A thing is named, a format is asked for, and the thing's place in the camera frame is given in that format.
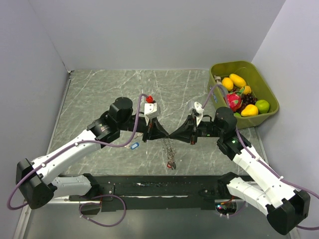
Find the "round metal key organizer disc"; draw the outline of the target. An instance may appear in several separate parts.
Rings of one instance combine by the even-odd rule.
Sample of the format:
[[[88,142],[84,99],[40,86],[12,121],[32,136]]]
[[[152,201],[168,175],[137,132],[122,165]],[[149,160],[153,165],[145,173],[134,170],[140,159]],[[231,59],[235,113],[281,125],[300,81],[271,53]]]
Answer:
[[[176,150],[172,145],[172,141],[169,138],[161,139],[163,151],[167,157],[167,161],[175,161]]]

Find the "key with blue tag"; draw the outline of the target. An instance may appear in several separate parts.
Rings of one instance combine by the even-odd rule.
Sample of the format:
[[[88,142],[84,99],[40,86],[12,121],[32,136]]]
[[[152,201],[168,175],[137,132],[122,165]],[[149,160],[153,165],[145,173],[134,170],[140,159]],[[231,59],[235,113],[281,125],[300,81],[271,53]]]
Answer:
[[[125,146],[126,149],[131,149],[131,150],[134,150],[136,149],[137,147],[139,147],[140,144],[138,142],[134,142],[134,143],[129,143]]]

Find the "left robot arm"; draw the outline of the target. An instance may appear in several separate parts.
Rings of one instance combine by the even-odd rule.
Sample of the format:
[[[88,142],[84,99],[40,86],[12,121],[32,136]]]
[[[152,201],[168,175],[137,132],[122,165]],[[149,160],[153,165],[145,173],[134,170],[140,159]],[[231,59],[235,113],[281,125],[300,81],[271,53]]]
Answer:
[[[87,200],[95,199],[99,184],[91,174],[61,178],[60,173],[105,146],[131,145],[136,133],[141,133],[144,141],[167,138],[158,116],[160,107],[151,96],[139,96],[135,114],[131,99],[117,98],[109,110],[70,142],[34,160],[21,160],[16,168],[15,190],[21,192],[31,209],[41,208],[56,197],[79,195]]]

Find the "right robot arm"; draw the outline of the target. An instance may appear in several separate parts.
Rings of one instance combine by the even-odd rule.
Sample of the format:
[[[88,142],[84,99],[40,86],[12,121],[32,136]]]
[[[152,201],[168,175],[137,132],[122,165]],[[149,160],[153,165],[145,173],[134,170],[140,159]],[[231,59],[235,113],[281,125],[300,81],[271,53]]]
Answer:
[[[235,196],[246,201],[266,216],[275,231],[287,235],[308,216],[309,193],[285,182],[265,163],[253,145],[238,132],[237,119],[230,108],[218,108],[210,121],[202,121],[202,116],[201,112],[188,115],[170,138],[194,145],[198,137],[216,137],[220,151],[257,184],[254,187],[230,172],[219,180],[219,195],[225,199]]]

